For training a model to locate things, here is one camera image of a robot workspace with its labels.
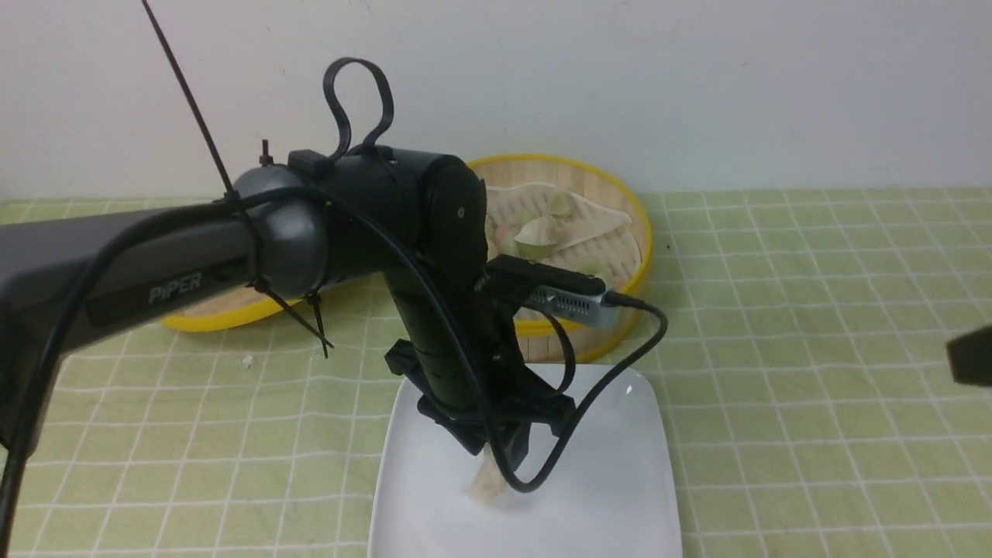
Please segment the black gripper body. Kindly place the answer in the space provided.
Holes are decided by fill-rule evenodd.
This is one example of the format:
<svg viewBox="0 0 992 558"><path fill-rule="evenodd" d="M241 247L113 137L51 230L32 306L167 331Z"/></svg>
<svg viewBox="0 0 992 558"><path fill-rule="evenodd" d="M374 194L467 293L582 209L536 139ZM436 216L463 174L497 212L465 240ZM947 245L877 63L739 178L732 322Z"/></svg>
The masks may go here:
<svg viewBox="0 0 992 558"><path fill-rule="evenodd" d="M498 427L498 442L507 453L513 470L518 469L528 455L530 447L530 427L545 424L553 436L566 433L568 422L573 418L574 400L566 395L575 377L575 352L569 339L563 340L563 379L560 386L553 387L544 381L527 364L513 363L503 354L497 354L492 361L500 372L508 372L506 381L497 381L486 393L494 410ZM415 399L415 408L421 416L431 420L453 435L460 445L477 456L489 435L484 430L481 411L475 403L467 410L447 413L429 387L428 375L419 363L415 347L408 340L397 340L387 351L385 361L394 375L404 375L421 392Z"/></svg>

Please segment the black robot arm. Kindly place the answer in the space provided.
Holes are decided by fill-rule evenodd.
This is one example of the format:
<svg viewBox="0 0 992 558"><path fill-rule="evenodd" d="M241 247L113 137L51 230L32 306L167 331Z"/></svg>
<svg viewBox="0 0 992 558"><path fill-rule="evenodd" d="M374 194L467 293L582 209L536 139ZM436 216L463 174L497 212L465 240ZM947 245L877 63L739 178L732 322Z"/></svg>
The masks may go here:
<svg viewBox="0 0 992 558"><path fill-rule="evenodd" d="M251 286L286 301L383 273L408 340L387 363L471 453L512 467L531 424L570 433L575 403L525 365L513 315L563 270L487 261L483 181L453 156L377 148L331 164L294 152L227 200L2 227L2 445L38 445L65 354Z"/></svg>

